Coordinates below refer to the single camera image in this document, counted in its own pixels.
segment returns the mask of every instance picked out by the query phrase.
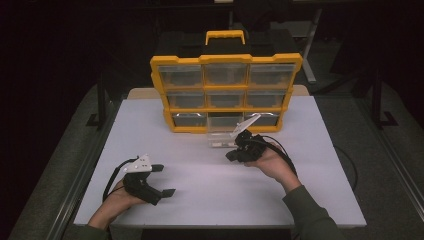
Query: white table surface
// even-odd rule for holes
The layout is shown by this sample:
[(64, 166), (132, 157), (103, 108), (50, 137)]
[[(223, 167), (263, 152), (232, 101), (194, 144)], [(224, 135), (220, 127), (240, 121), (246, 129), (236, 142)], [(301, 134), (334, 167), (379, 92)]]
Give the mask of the white table surface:
[[(134, 206), (113, 224), (142, 228), (284, 228), (293, 218), (281, 185), (259, 169), (230, 162), (231, 148), (209, 148), (206, 134), (172, 133), (159, 99), (124, 100), (74, 223), (86, 224), (101, 204), (105, 186), (123, 161), (149, 154), (164, 164), (147, 182), (175, 188), (157, 206)], [(333, 148), (313, 97), (293, 96), (283, 129), (261, 133), (285, 147), (302, 183), (340, 227), (366, 222)], [(115, 182), (123, 177), (123, 172)]]

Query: hand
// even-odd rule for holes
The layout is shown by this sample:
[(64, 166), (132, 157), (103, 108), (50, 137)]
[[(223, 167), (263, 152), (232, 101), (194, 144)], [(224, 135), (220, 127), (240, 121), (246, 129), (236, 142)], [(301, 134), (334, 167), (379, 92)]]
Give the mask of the hand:
[(89, 226), (106, 230), (111, 222), (121, 213), (136, 204), (146, 203), (145, 201), (130, 195), (125, 191), (124, 184), (119, 181), (103, 204), (97, 209), (88, 222)]
[(259, 168), (266, 176), (274, 178), (279, 182), (284, 187), (286, 193), (302, 185), (286, 161), (270, 148), (267, 148), (258, 160), (246, 162), (244, 165), (246, 167)]

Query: person's left hand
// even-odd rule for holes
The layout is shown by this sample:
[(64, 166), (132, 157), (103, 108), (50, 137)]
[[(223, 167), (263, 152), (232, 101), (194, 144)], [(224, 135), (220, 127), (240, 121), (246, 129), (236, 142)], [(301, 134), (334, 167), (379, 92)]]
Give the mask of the person's left hand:
[(109, 224), (121, 213), (136, 204), (142, 203), (146, 202), (125, 191), (124, 184), (121, 180), (115, 185), (112, 192), (91, 217), (88, 225), (106, 230)]

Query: black cable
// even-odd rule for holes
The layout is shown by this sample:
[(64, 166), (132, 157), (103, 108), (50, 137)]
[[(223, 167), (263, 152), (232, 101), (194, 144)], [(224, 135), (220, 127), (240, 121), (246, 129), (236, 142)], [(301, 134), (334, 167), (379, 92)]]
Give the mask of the black cable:
[(346, 156), (346, 158), (349, 160), (350, 164), (352, 165), (353, 173), (354, 173), (354, 177), (355, 177), (355, 179), (353, 180), (353, 184), (352, 184), (352, 191), (355, 191), (356, 186), (358, 185), (358, 178), (359, 178), (358, 169), (356, 168), (356, 165), (353, 162), (352, 158), (343, 149), (341, 149), (340, 147), (338, 147), (336, 145), (333, 145), (333, 147), (335, 149), (339, 150), (340, 152), (342, 152)]
[(124, 166), (127, 163), (135, 162), (138, 158), (139, 158), (139, 156), (137, 156), (137, 158), (134, 158), (134, 159), (128, 159), (128, 160), (124, 161), (123, 163), (121, 163), (118, 167), (115, 168), (115, 170), (112, 173), (112, 176), (110, 176), (110, 178), (109, 178), (109, 182), (106, 185), (105, 191), (103, 192), (103, 202), (109, 196), (109, 189), (112, 186), (113, 181), (115, 181), (115, 178), (118, 175), (119, 170), (121, 170), (122, 166)]
[(243, 141), (244, 142), (259, 143), (261, 145), (264, 145), (264, 146), (270, 148), (271, 150), (273, 150), (274, 152), (276, 152), (284, 161), (286, 161), (286, 163), (289, 165), (290, 169), (297, 176), (296, 168), (294, 167), (294, 164), (293, 164), (292, 160), (289, 158), (288, 155), (286, 155), (283, 151), (281, 151), (280, 149), (278, 149), (276, 146), (272, 145), (269, 142), (262, 142), (262, 141), (258, 141), (258, 140), (247, 139), (247, 140), (243, 140)]
[(119, 189), (121, 189), (121, 188), (124, 188), (125, 186), (120, 186), (119, 188), (117, 188), (117, 189), (113, 189), (107, 196), (109, 197), (112, 193), (114, 193), (114, 192), (116, 192), (116, 191), (118, 191)]
[(275, 139), (275, 138), (273, 138), (273, 137), (270, 137), (270, 136), (262, 136), (262, 137), (266, 137), (266, 138), (270, 138), (270, 139), (272, 139), (274, 142), (276, 142), (276, 143), (277, 143), (277, 144), (281, 147), (281, 149), (284, 151), (284, 153), (285, 153), (287, 156), (289, 156), (289, 154), (287, 153), (286, 149), (284, 149), (283, 145), (281, 145), (281, 143), (280, 143), (280, 142), (278, 142), (278, 141), (277, 141), (277, 139)]

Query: plastic drawer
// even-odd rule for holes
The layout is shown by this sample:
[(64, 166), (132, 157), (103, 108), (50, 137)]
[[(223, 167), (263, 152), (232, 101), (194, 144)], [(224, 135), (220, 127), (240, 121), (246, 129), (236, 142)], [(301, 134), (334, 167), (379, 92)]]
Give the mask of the plastic drawer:
[(244, 91), (207, 91), (208, 107), (235, 108), (242, 107)]
[(166, 94), (171, 108), (203, 108), (203, 91), (170, 91)]
[(249, 90), (246, 104), (253, 108), (281, 107), (285, 93), (284, 90)]
[(280, 117), (279, 112), (246, 112), (244, 119), (247, 120), (255, 114), (260, 114), (261, 117), (256, 120), (252, 126), (276, 126), (278, 118)]
[(204, 127), (206, 113), (172, 113), (175, 127)]
[(232, 132), (243, 121), (241, 112), (208, 113), (208, 132)]
[(158, 66), (162, 83), (166, 89), (203, 86), (202, 68), (198, 65)]
[(209, 147), (237, 147), (235, 137), (231, 137), (230, 133), (212, 132), (207, 134)]
[(241, 85), (245, 83), (247, 64), (211, 63), (205, 64), (206, 85)]
[(250, 88), (287, 89), (295, 64), (251, 64), (248, 85)]

